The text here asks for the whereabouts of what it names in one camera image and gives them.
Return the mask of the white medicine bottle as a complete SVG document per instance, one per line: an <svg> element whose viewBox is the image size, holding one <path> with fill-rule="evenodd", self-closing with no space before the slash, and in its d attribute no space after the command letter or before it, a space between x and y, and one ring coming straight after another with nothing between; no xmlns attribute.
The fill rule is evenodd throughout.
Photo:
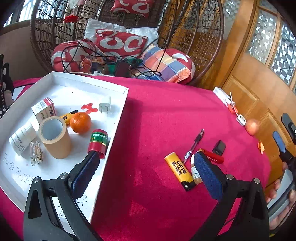
<svg viewBox="0 0 296 241"><path fill-rule="evenodd" d="M27 149L36 137L36 131L31 123L26 123L9 137L9 143L19 156Z"/></svg>

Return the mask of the orange mandarin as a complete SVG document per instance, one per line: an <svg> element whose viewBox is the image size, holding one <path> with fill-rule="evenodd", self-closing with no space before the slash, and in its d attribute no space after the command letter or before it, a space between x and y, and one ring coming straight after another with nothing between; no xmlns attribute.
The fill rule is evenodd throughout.
<svg viewBox="0 0 296 241"><path fill-rule="evenodd" d="M75 113L70 120L70 127L77 134L85 134L91 128L91 117L84 112Z"/></svg>

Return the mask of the red apple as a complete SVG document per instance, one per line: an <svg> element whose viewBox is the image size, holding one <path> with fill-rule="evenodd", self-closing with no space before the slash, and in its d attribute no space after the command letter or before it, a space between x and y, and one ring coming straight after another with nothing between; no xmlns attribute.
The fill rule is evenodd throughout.
<svg viewBox="0 0 296 241"><path fill-rule="evenodd" d="M249 119L245 124L245 129L249 135L254 136L259 131L260 123L256 119Z"/></svg>

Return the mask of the white red medicine box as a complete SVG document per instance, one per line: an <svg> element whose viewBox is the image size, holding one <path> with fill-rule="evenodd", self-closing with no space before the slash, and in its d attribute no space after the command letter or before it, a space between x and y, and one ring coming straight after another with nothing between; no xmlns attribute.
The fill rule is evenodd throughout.
<svg viewBox="0 0 296 241"><path fill-rule="evenodd" d="M46 118L56 116L54 103L49 97L46 97L40 102L36 103L34 106L31 107L31 110L34 113L39 124Z"/></svg>

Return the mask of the wooden door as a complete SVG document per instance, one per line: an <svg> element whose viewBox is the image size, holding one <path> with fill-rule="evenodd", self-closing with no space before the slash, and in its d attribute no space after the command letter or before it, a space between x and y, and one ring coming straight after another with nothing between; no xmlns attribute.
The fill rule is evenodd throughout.
<svg viewBox="0 0 296 241"><path fill-rule="evenodd" d="M295 119L295 36L268 1L224 1L224 37L236 60L223 85L233 94L238 111L259 121L256 133L265 147L271 171L267 187L282 175L277 131L286 148L295 145L281 122L287 113Z"/></svg>

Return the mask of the white square charger puck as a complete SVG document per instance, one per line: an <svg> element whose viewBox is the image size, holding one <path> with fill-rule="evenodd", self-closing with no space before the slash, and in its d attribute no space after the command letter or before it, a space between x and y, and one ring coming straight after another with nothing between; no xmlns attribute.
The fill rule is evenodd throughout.
<svg viewBox="0 0 296 241"><path fill-rule="evenodd" d="M246 119L241 114L237 115L236 120L240 123L241 126L246 125Z"/></svg>

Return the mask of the small white dropper bottle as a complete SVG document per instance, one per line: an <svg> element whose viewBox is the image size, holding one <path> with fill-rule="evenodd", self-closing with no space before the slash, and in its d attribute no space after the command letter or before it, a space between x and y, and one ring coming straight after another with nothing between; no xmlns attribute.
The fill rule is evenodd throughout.
<svg viewBox="0 0 296 241"><path fill-rule="evenodd" d="M195 165L194 165L194 157L195 155L192 155L191 156L191 159L190 159L190 163L191 163L191 174L192 174L192 177L193 177L193 180L196 184L200 184L202 183L202 178L200 176L200 174L198 173Z"/></svg>

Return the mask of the brown tape roll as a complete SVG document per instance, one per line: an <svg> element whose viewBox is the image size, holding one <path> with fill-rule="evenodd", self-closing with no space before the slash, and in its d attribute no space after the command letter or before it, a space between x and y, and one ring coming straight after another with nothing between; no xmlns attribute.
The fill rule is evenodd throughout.
<svg viewBox="0 0 296 241"><path fill-rule="evenodd" d="M72 144L66 123L58 116L46 118L40 123L39 138L56 159L66 158L71 152Z"/></svg>

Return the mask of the black charger plug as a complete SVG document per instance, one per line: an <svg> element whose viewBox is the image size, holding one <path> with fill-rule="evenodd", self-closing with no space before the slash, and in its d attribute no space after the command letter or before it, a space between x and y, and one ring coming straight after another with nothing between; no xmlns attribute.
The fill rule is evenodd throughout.
<svg viewBox="0 0 296 241"><path fill-rule="evenodd" d="M218 156L222 156L224 151L226 149L226 144L222 141L222 140L219 140L216 145L214 146L212 152L214 154L217 154Z"/></svg>

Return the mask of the wicker hanging chair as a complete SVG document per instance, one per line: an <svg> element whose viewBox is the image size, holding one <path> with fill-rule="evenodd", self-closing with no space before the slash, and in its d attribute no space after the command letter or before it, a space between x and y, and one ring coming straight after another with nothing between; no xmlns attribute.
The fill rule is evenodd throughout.
<svg viewBox="0 0 296 241"><path fill-rule="evenodd" d="M36 1L30 19L34 54L46 70L53 71L54 48L66 41L81 40L90 18L133 27L155 27L158 46L175 48L189 55L196 71L189 85L196 85L212 66L224 35L221 1L154 1L147 18L113 13L114 1L85 1L70 9L69 1Z"/></svg>

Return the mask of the white shallow tray box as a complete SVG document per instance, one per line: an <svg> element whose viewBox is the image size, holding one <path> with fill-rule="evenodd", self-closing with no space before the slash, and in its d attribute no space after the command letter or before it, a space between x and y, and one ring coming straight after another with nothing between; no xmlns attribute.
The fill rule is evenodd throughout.
<svg viewBox="0 0 296 241"><path fill-rule="evenodd" d="M26 90L1 119L1 216L18 236L35 177L55 179L87 155L91 132L78 134L61 116L98 108L110 102L110 111L91 113L91 129L107 132L109 154L126 104L129 89L102 78L52 72Z"/></svg>

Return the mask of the red green can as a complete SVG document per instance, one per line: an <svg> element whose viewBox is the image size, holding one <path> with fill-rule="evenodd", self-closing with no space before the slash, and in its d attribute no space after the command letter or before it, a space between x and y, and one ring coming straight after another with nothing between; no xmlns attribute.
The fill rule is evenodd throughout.
<svg viewBox="0 0 296 241"><path fill-rule="evenodd" d="M87 152L95 151L100 159L105 158L108 142L108 133L102 129L95 129L90 137L90 143Z"/></svg>

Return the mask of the cartoon sticker badge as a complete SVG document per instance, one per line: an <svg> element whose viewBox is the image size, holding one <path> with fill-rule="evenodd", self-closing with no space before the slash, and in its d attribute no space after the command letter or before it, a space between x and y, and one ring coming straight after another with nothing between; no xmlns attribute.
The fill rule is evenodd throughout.
<svg viewBox="0 0 296 241"><path fill-rule="evenodd" d="M39 165L43 162L43 151L39 141L32 141L29 145L31 165Z"/></svg>

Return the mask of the white charger plug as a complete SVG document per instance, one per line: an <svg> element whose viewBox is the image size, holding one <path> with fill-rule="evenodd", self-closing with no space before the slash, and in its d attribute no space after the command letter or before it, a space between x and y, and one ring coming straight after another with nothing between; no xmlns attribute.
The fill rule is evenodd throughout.
<svg viewBox="0 0 296 241"><path fill-rule="evenodd" d="M111 109L111 97L110 96L106 96L104 97L104 99L102 99L99 103L99 111L102 112L109 112Z"/></svg>

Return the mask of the yellow lighter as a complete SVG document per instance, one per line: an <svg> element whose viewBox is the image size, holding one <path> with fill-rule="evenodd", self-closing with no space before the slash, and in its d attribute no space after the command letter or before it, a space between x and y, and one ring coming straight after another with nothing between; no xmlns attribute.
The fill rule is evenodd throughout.
<svg viewBox="0 0 296 241"><path fill-rule="evenodd" d="M72 111L72 112L70 112L70 113L64 114L64 115L60 116L60 118L62 118L62 119L65 121L66 125L69 125L69 124L70 124L70 120L71 120L71 118L72 118L72 117L74 116L74 114L76 114L76 113L78 113L78 110L74 110L74 111Z"/></svg>
<svg viewBox="0 0 296 241"><path fill-rule="evenodd" d="M175 152L165 156L165 161L186 191L195 187L196 183L194 182L191 173L187 170Z"/></svg>

